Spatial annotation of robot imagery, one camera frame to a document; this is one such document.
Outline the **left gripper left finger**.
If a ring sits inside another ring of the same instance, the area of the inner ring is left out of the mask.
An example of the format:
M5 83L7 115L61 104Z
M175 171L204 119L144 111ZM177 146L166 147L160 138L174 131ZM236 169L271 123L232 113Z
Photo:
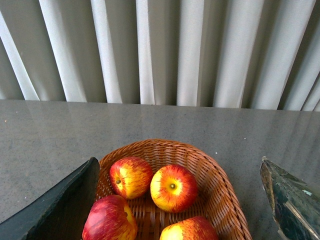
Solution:
M80 240L95 200L95 157L0 224L2 240Z

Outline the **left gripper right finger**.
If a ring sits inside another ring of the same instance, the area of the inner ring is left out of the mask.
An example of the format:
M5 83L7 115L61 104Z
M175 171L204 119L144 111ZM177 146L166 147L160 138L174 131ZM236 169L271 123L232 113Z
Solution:
M260 177L283 240L320 238L320 193L307 183L262 157Z

